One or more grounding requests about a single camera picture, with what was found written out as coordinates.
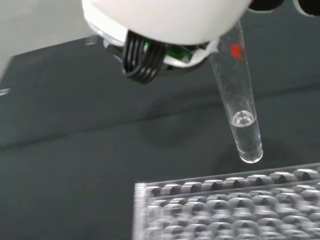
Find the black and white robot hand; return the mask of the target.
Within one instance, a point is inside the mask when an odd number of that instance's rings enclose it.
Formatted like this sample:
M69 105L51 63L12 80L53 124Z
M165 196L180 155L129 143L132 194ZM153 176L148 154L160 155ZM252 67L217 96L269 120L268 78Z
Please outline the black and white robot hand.
M281 0L84 0L85 21L130 80L190 71L218 50L247 11L273 12Z

